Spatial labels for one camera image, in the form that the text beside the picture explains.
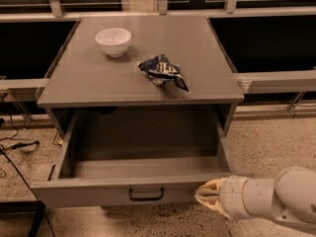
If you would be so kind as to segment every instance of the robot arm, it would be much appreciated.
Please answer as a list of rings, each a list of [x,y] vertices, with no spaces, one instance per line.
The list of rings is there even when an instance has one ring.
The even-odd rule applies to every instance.
[[[265,218],[299,231],[316,233],[316,172],[300,167],[275,179],[231,176],[199,187],[196,199],[235,219]]]

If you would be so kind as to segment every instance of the drawer handle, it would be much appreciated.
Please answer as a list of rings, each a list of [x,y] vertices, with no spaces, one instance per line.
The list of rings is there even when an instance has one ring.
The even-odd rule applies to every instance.
[[[128,197],[132,201],[157,201],[161,200],[165,195],[165,189],[161,188],[159,197],[134,197],[132,195],[132,189],[128,191]]]

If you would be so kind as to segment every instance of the bowl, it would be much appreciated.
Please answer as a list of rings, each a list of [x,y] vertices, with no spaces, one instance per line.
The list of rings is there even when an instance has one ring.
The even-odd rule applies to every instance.
[[[96,35],[96,41],[107,55],[120,57],[130,45],[131,33],[122,28],[110,28],[100,31]]]

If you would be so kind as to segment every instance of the speckled floor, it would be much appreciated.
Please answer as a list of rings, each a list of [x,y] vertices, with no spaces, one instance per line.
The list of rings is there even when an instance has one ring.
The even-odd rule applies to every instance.
[[[316,171],[316,109],[298,109],[299,119],[292,119],[280,107],[270,109],[239,108],[228,133],[231,153],[240,174],[273,178],[290,166]],[[8,152],[26,180],[46,180],[56,162],[59,146],[53,144],[55,130],[44,122],[31,123],[20,129],[14,141],[1,141],[4,146],[16,142],[40,141]],[[8,122],[0,129],[0,138],[14,134]],[[12,166],[0,157],[0,199],[34,199]],[[138,205],[113,207],[59,208],[46,211],[55,236],[313,236],[275,225],[264,219],[225,220],[220,214],[198,203]],[[28,236],[33,213],[0,213],[0,236]],[[52,236],[43,219],[38,236]]]

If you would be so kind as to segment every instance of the cable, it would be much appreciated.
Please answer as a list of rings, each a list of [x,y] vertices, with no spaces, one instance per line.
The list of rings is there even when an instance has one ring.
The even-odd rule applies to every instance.
[[[13,146],[9,146],[9,147],[6,147],[6,148],[3,148],[2,150],[3,151],[8,151],[8,150],[14,150],[14,149],[17,149],[17,148],[21,148],[21,147],[26,147],[26,146],[31,146],[31,145],[40,145],[40,142],[37,140],[37,141],[34,141],[32,143],[22,143],[22,142],[19,142],[17,144],[14,144]]]
[[[3,123],[4,123],[4,119],[0,118],[0,127],[2,126]]]
[[[301,104],[296,104],[298,107],[316,107],[316,105],[301,105]]]
[[[33,143],[30,143],[30,144],[26,144],[26,143],[25,143],[24,146],[28,146],[28,145],[31,145],[31,144],[40,144],[40,143],[39,143],[38,141],[33,142]],[[11,159],[10,159],[10,158],[6,155],[6,153],[4,152],[5,150],[8,150],[9,148],[5,148],[5,147],[4,147],[3,145],[1,145],[1,144],[0,144],[0,146],[1,146],[1,148],[2,148],[2,149],[0,149],[0,154],[2,154],[2,155],[11,163],[11,165],[13,166],[13,168],[17,171],[17,173],[19,174],[19,176],[21,177],[21,179],[23,180],[23,182],[25,183],[25,185],[26,185],[26,186],[28,187],[28,189],[30,190],[30,192],[34,195],[34,197],[37,199],[37,201],[40,201],[40,199],[38,198],[38,196],[31,190],[30,185],[29,185],[28,182],[25,180],[25,178],[23,177],[23,175],[21,174],[21,172],[19,171],[19,169],[17,168],[17,166],[11,161]],[[55,233],[54,233],[54,231],[53,231],[53,229],[52,229],[50,220],[49,220],[49,218],[48,218],[46,212],[44,211],[43,214],[44,214],[44,216],[45,216],[45,218],[46,218],[46,220],[47,220],[47,223],[48,223],[48,225],[49,225],[49,228],[50,228],[50,231],[51,231],[52,236],[55,237]]]
[[[10,116],[10,123],[11,123],[11,126],[16,130],[16,134],[14,134],[14,135],[11,136],[11,137],[4,137],[4,138],[1,138],[0,141],[7,140],[7,139],[12,140],[13,138],[15,138],[16,136],[18,136],[18,134],[19,134],[19,130],[18,130],[18,129],[14,126],[14,124],[13,124],[12,115],[9,114],[9,116]]]
[[[5,92],[5,93],[1,93],[1,102],[4,103],[4,100],[5,98],[8,96],[8,93]],[[13,119],[12,119],[12,115],[9,114],[9,117],[10,117],[10,123],[11,123],[11,126],[16,130],[16,134],[14,134],[12,137],[4,137],[4,138],[1,138],[0,141],[3,141],[3,140],[12,140],[14,137],[18,136],[19,134],[19,130],[14,126],[13,124]]]
[[[2,172],[2,174],[0,174],[0,178],[5,178],[7,176],[7,172],[4,169],[0,169],[0,172]]]

